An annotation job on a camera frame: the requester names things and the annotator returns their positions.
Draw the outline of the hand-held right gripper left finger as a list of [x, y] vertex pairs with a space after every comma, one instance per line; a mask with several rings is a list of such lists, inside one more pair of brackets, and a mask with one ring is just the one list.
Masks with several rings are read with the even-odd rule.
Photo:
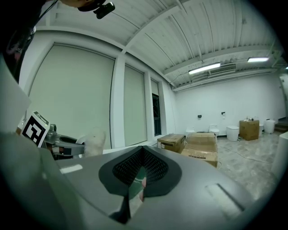
[[121, 151], [56, 163], [61, 175], [59, 200], [68, 224], [146, 224], [147, 205], [131, 215], [129, 187], [140, 167], [138, 151]]

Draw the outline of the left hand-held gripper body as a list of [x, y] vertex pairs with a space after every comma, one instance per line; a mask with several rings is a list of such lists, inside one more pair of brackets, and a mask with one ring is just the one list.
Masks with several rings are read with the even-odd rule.
[[26, 120], [21, 135], [31, 139], [37, 147], [50, 151], [54, 158], [80, 158], [84, 154], [84, 143], [57, 134], [57, 126], [37, 111], [32, 112]]

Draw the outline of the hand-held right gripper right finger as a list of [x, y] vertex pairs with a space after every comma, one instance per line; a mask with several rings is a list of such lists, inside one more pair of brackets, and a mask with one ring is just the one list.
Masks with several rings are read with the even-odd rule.
[[182, 169], [167, 195], [145, 198], [129, 221], [137, 230], [243, 230], [256, 203], [239, 183], [203, 160], [158, 148]]

